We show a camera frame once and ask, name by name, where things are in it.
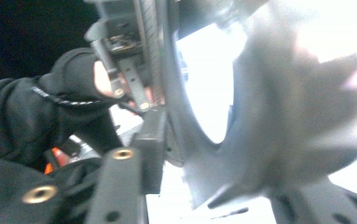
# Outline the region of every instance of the screw hole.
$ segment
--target screw hole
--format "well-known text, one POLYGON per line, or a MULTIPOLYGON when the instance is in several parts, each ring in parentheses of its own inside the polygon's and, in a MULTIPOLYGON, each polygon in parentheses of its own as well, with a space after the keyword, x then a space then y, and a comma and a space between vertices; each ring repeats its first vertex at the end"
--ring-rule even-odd
POLYGON ((106 220, 109 221, 109 222, 115 222, 115 221, 118 221, 119 220, 119 212, 110 212, 106 215, 106 220))
POLYGON ((351 221, 349 218, 347 218, 346 216, 343 216, 341 214, 333 214, 333 218, 342 224, 351 224, 351 221))
POLYGON ((35 198, 41 198, 41 197, 43 197, 45 195, 45 193, 46 193, 45 190, 41 189, 34 195, 34 197, 35 198))
POLYGON ((123 152, 119 152, 119 156, 120 157, 126 157, 126 156, 128 156, 129 154, 127 153, 127 152, 125 152, 125 151, 123 151, 123 152))

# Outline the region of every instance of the dark background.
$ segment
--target dark background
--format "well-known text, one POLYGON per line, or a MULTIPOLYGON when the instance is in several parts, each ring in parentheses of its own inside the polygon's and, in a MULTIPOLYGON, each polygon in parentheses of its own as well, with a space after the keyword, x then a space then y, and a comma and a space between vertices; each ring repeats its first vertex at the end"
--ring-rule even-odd
POLYGON ((81 0, 0 0, 0 79, 48 73, 64 52, 88 46, 97 20, 81 0))

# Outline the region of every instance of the black sleeve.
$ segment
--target black sleeve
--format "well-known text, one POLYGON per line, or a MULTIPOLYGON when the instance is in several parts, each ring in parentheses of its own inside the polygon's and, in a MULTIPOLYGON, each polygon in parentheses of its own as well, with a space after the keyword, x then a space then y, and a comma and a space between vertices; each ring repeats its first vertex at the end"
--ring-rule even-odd
POLYGON ((90 49, 65 53, 50 74, 0 81, 0 158, 30 163, 114 103, 94 86, 90 49))

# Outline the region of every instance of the brass insert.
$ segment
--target brass insert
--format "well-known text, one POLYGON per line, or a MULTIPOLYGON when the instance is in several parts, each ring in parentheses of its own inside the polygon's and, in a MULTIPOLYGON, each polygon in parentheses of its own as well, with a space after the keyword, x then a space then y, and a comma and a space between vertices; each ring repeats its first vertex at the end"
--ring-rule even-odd
POLYGON ((142 109, 142 110, 145 110, 145 109, 147 109, 147 108, 149 108, 149 103, 147 103, 147 102, 142 103, 142 104, 140 105, 140 109, 142 109))
POLYGON ((128 158, 131 158, 133 155, 134 152, 132 152, 130 149, 121 149, 119 151, 116 151, 112 157, 115 160, 126 160, 128 158))
POLYGON ((123 92, 124 91, 122 89, 117 89, 117 90, 115 90, 114 95, 119 96, 119 95, 123 94, 123 92))
POLYGON ((53 185, 40 186, 31 189, 21 198, 24 203, 43 203, 53 198, 57 193, 57 188, 53 185))

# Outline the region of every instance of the finger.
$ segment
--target finger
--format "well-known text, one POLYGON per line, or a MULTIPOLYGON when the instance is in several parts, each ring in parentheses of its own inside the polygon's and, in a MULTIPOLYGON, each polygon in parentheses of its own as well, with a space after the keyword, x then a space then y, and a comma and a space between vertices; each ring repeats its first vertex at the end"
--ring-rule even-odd
POLYGON ((100 61, 94 63, 94 85, 100 94, 109 97, 114 96, 108 73, 100 61))

